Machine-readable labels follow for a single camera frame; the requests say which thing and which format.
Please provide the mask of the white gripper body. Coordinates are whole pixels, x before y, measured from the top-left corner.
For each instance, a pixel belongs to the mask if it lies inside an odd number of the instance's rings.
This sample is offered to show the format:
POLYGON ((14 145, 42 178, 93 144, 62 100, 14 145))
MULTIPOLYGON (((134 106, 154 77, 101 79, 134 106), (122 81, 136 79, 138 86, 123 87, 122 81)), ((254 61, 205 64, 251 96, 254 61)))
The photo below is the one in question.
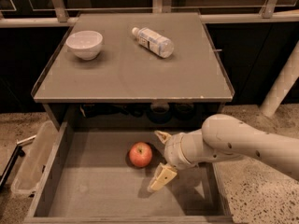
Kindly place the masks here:
POLYGON ((164 158, 177 170, 192 168, 200 162, 213 162, 217 152, 203 139, 202 131, 169 134, 164 140, 164 158))

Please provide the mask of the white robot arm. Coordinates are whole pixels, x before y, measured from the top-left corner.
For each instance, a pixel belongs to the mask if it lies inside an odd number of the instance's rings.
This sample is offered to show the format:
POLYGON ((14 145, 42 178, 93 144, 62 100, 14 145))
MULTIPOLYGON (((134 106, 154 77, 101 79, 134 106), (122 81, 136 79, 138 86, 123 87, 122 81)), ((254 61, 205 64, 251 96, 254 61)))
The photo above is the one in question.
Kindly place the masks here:
POLYGON ((149 182, 155 192, 172 181, 179 170, 201 162, 228 161, 239 155, 260 161, 295 180, 299 179, 299 140, 257 130, 224 114, 208 117, 199 130, 170 134, 157 131, 164 144, 165 164, 159 164, 149 182))

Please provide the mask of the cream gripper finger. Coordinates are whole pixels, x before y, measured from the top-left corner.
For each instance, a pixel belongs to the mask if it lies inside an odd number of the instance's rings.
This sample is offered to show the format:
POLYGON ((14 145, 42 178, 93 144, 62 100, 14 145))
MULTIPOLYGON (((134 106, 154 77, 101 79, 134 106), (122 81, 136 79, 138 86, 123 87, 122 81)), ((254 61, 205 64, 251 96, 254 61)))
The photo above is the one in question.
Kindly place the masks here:
POLYGON ((154 176, 147 187, 148 192, 155 192, 162 189, 166 184, 172 181, 178 174, 178 170, 170 164, 159 163, 154 176))
POLYGON ((167 132, 162 132, 162 131, 155 131, 154 132, 155 135, 159 138, 159 140, 165 145, 170 138, 172 137, 172 135, 170 133, 167 132))

